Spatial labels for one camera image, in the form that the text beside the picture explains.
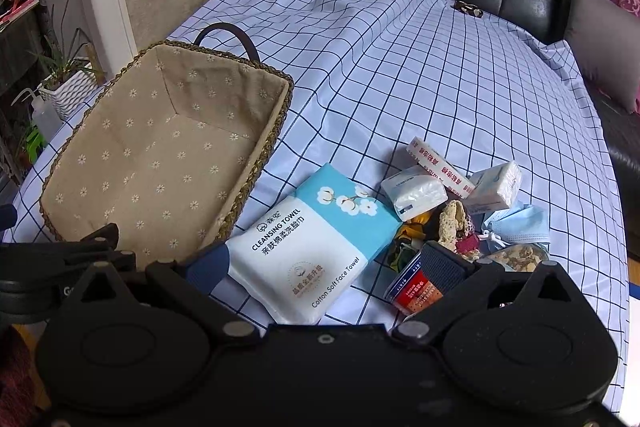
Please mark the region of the small white tissue packet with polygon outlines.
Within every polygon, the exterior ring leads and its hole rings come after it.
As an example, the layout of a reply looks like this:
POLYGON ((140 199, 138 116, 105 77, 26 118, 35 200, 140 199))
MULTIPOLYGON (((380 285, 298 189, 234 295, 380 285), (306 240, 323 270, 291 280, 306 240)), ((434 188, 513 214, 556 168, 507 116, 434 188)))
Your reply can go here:
POLYGON ((477 215, 509 209, 518 197, 522 173, 515 161, 508 161, 474 173, 470 181, 475 188, 463 205, 470 215, 477 215))

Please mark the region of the blue face mask on pile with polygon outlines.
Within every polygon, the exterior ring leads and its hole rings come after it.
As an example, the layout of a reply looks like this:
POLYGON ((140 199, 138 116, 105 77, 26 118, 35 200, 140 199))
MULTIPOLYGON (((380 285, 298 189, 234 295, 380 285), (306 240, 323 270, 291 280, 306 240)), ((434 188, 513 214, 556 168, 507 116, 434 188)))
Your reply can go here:
POLYGON ((516 202, 511 208, 486 212, 473 218, 486 253, 514 246, 533 244, 544 251, 550 246, 548 211, 516 202))

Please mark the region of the red printed white tape roll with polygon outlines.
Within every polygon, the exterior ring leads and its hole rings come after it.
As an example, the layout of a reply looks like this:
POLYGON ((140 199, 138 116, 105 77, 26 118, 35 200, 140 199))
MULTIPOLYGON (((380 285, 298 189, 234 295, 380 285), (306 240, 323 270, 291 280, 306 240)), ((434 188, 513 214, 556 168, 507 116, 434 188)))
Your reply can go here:
POLYGON ((475 185, 470 179, 452 167, 431 145, 420 138, 414 138, 408 144, 407 152, 430 176, 457 197, 465 199, 475 190, 475 185))

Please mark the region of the red biscuit tin can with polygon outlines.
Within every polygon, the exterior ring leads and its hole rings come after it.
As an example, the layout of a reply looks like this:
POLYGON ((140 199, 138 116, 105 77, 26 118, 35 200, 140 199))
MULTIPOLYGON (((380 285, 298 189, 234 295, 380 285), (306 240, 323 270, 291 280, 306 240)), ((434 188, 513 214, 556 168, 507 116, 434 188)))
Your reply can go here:
POLYGON ((423 273, 420 255, 402 269, 384 294, 384 299, 405 317, 423 311, 442 297, 442 292, 423 273))

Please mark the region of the white tissue pack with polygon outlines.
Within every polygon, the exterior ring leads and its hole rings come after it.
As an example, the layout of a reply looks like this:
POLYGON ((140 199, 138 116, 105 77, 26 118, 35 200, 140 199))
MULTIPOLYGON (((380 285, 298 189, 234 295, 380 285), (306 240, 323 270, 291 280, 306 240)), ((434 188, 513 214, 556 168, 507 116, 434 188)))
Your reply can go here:
POLYGON ((398 218, 404 222, 435 209, 448 198, 444 184, 420 165, 383 180, 381 188, 398 218))

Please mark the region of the dark side table with books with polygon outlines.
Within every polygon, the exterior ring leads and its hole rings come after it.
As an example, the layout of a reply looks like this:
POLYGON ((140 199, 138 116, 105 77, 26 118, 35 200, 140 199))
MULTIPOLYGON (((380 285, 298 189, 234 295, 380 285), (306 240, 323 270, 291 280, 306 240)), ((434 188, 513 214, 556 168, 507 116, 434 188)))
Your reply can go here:
POLYGON ((13 0, 1 15, 1 93, 9 91, 42 52, 37 14, 40 0, 13 0))

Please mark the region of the woven basket with floral liner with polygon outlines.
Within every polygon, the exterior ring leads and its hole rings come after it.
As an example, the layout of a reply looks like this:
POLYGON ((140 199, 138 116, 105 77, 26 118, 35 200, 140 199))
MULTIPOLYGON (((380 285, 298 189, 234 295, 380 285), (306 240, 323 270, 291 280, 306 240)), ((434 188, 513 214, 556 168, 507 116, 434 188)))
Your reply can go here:
POLYGON ((199 42, 142 50, 87 110, 43 183, 57 239, 116 225, 144 268, 228 239, 291 105, 289 75, 199 42))

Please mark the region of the clear squeeze bottle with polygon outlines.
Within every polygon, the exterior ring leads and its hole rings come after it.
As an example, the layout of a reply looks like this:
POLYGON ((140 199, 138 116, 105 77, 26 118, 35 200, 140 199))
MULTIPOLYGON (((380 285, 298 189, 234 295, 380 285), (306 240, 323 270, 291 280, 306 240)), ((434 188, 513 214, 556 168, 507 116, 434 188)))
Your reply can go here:
POLYGON ((44 142, 50 143, 51 140, 58 133, 58 130, 63 126, 58 113, 52 103, 44 101, 40 94, 37 94, 34 90, 25 88, 23 89, 12 101, 11 105, 15 105, 18 102, 29 101, 32 106, 32 116, 30 121, 37 127, 39 133, 43 137, 44 142))

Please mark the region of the small brown hair clip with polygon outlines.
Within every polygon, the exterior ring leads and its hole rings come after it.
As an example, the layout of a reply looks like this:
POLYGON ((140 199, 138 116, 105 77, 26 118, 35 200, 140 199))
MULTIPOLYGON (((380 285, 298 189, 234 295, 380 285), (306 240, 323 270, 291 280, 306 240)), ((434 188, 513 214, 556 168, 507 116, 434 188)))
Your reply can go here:
POLYGON ((466 3, 460 0, 457 0, 454 2, 453 5, 451 5, 451 7, 454 10, 467 16, 472 16, 475 18, 482 18, 484 16, 484 11, 480 9, 477 5, 472 3, 466 3))

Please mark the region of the white pot with plant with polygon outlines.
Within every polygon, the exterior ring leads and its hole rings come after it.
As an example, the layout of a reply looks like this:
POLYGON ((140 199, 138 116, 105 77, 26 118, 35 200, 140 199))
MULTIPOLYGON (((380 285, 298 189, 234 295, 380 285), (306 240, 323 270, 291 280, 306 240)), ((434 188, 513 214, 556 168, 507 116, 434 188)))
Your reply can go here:
POLYGON ((74 29, 69 42, 64 36, 58 40, 46 37, 44 41, 49 53, 32 52, 46 73, 38 92, 44 101, 53 105, 58 117, 65 120, 105 82, 105 72, 96 47, 81 27, 74 29))

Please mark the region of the cleansing towel pack blue white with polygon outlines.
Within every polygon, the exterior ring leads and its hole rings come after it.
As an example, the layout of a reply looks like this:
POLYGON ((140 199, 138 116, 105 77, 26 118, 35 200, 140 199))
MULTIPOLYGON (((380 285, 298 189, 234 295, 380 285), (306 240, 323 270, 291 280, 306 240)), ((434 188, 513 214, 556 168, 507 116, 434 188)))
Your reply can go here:
POLYGON ((326 164, 228 240, 229 275, 277 323, 316 324, 399 225, 393 210, 326 164))

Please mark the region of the grey pillow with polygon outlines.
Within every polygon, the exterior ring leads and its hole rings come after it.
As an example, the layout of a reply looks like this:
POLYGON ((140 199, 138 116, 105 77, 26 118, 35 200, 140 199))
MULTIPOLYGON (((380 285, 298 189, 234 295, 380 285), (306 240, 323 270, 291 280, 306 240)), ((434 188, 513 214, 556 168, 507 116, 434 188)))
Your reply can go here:
POLYGON ((570 0, 564 39, 582 78, 636 113, 639 93, 639 19, 610 0, 570 0))

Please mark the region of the clear bag of snacks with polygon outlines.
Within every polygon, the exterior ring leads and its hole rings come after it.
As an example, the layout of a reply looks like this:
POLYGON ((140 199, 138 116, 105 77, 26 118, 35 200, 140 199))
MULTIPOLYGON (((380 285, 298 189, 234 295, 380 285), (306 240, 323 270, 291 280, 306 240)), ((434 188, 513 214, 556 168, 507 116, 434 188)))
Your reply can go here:
POLYGON ((533 244, 512 245, 488 256, 492 261, 502 265, 506 271, 532 273, 538 265, 548 261, 548 254, 533 244))

